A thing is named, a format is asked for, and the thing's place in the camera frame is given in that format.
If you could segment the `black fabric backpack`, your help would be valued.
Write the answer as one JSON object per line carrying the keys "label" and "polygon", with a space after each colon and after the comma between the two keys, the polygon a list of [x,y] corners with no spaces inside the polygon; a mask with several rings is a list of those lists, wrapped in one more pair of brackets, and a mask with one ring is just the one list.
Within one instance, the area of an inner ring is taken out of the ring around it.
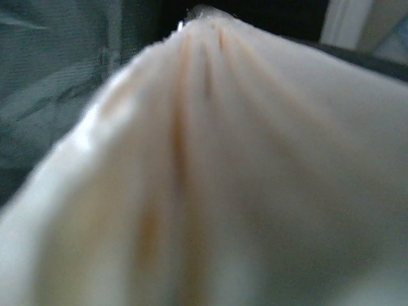
{"label": "black fabric backpack", "polygon": [[202,6],[408,82],[408,0],[0,0],[0,208],[95,90]]}

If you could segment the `black paperback with torn cover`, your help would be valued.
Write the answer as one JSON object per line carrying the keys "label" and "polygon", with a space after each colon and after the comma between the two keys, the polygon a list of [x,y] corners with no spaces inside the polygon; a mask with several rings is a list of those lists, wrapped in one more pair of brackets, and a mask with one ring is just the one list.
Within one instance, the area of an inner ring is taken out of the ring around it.
{"label": "black paperback with torn cover", "polygon": [[2,209],[0,306],[408,306],[408,84],[202,10]]}

